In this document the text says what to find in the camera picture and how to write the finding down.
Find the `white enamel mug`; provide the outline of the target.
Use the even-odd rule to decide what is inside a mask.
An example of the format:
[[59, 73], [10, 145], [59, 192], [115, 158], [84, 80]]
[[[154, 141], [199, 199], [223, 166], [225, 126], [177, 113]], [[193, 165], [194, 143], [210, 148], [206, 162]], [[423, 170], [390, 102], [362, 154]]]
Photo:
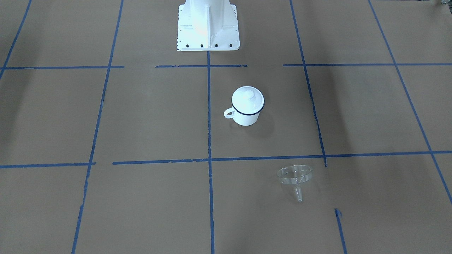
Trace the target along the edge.
[[265, 103], [257, 104], [233, 104], [231, 108], [224, 111], [226, 119], [233, 119], [233, 121], [242, 126], [250, 126], [254, 124], [263, 110]]

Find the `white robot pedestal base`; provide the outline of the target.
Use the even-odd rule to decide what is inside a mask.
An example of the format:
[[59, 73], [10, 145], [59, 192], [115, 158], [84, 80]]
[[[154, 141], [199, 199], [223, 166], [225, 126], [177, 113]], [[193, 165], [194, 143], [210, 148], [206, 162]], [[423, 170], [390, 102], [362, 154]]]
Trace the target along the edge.
[[186, 0], [178, 8], [178, 51], [239, 50], [237, 8], [229, 0]]

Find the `white enamel mug lid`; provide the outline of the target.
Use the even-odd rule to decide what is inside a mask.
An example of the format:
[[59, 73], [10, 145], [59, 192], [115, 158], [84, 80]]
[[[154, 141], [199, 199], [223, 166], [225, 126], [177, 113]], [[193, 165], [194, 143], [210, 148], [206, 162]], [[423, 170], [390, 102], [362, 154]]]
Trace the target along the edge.
[[263, 94], [255, 87], [243, 86], [238, 88], [231, 96], [233, 108], [243, 115], [255, 115], [265, 106]]

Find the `clear glass funnel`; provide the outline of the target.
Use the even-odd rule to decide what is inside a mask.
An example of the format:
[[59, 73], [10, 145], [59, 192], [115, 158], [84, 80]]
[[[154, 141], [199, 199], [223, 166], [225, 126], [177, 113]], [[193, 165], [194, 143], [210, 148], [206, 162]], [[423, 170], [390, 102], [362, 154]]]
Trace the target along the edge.
[[302, 184], [311, 180], [312, 175], [313, 169], [308, 165], [291, 165], [279, 169], [276, 173], [282, 186], [292, 188], [298, 202], [303, 201]]

